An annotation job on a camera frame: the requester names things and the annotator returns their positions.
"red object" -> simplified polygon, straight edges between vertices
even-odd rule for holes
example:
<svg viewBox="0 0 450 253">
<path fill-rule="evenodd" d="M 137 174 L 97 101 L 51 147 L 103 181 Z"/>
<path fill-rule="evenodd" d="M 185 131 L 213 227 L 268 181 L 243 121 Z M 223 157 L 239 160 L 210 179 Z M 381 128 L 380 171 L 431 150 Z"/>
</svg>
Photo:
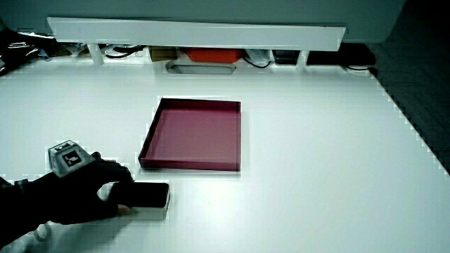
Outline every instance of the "red object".
<svg viewBox="0 0 450 253">
<path fill-rule="evenodd" d="M 143 168 L 240 171 L 240 102 L 161 99 L 139 162 Z"/>
<path fill-rule="evenodd" d="M 243 57 L 244 50 L 229 48 L 185 48 L 188 57 L 195 62 L 235 63 Z"/>
</svg>

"red tray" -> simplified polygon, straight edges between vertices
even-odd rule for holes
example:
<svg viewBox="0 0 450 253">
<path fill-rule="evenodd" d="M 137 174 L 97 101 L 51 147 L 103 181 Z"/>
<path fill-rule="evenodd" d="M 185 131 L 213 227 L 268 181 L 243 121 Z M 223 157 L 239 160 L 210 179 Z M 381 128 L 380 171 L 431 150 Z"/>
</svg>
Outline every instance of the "red tray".
<svg viewBox="0 0 450 253">
<path fill-rule="evenodd" d="M 139 163 L 240 171 L 240 102 L 162 98 Z"/>
</svg>

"white tabletop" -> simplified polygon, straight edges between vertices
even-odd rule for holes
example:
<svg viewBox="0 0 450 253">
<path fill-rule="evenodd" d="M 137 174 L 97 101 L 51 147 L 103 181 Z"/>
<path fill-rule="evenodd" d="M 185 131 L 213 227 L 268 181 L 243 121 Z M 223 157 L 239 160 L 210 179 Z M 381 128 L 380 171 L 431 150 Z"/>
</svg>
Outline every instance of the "white tabletop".
<svg viewBox="0 0 450 253">
<path fill-rule="evenodd" d="M 375 78 L 338 67 L 167 74 L 39 61 L 0 78 L 0 174 L 35 179 L 67 139 L 168 181 L 165 221 L 51 224 L 48 252 L 444 252 L 450 180 Z M 143 171 L 162 96 L 242 102 L 241 173 Z"/>
</svg>

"black glove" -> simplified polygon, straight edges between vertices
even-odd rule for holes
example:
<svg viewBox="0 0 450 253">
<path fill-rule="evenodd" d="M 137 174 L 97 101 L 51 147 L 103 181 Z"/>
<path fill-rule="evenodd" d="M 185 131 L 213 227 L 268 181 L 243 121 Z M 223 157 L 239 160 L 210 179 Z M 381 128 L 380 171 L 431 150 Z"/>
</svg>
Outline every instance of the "black glove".
<svg viewBox="0 0 450 253">
<path fill-rule="evenodd" d="M 129 170 L 116 162 L 96 161 L 64 176 L 53 172 L 23 186 L 27 206 L 37 214 L 39 223 L 84 223 L 117 215 L 117 205 L 102 201 L 97 191 L 104 184 L 133 181 Z"/>
</svg>

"cable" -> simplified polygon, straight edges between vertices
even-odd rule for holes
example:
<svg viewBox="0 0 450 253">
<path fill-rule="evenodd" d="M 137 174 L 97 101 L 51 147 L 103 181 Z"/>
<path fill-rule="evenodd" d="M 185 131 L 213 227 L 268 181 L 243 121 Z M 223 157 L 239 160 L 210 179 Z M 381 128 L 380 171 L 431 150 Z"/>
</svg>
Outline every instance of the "cable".
<svg viewBox="0 0 450 253">
<path fill-rule="evenodd" d="M 341 65 L 340 67 L 346 69 L 346 70 L 356 70 L 356 71 L 364 71 L 364 70 L 368 70 L 375 78 L 378 76 L 378 70 L 374 67 L 367 67 L 367 68 L 363 68 L 363 69 L 356 69 L 350 66 L 345 66 L 345 65 Z"/>
<path fill-rule="evenodd" d="M 125 53 L 121 56 L 110 56 L 108 54 L 106 54 L 105 56 L 111 59 L 121 59 L 121 58 L 125 58 L 127 56 L 130 56 L 131 54 L 137 52 L 137 51 L 142 51 L 146 46 L 133 46 L 131 48 L 124 48 L 124 47 L 120 47 L 120 46 L 116 46 L 113 50 L 119 53 Z"/>
<path fill-rule="evenodd" d="M 349 70 L 356 70 L 356 71 L 360 71 L 360 70 L 369 70 L 369 69 L 370 69 L 369 67 L 364 68 L 364 69 L 356 69 L 356 68 L 353 68 L 353 67 L 350 67 L 350 66 L 345 66 L 345 65 L 341 65 L 341 67 L 345 67 L 345 68 L 347 68 L 347 69 L 349 69 Z"/>
<path fill-rule="evenodd" d="M 108 57 L 108 58 L 111 58 L 111 59 L 121 59 L 121 58 L 125 58 L 125 57 L 127 57 L 127 56 L 130 56 L 130 55 L 132 55 L 133 53 L 126 53 L 126 54 L 123 54 L 123 55 L 121 55 L 121 56 L 110 56 L 110 55 L 105 55 L 106 57 Z"/>
<path fill-rule="evenodd" d="M 257 68 L 265 68 L 265 67 L 267 67 L 267 66 L 269 66 L 269 65 L 271 64 L 271 62 L 269 61 L 269 63 L 267 63 L 267 65 L 265 65 L 265 66 L 258 66 L 258 65 L 255 65 L 254 63 L 251 63 L 249 60 L 247 60 L 247 59 L 245 58 L 245 56 L 243 57 L 243 59 L 244 59 L 244 61 L 246 61 L 248 64 L 250 64 L 250 65 L 252 65 L 252 66 L 255 66 L 255 67 L 257 67 Z"/>
</svg>

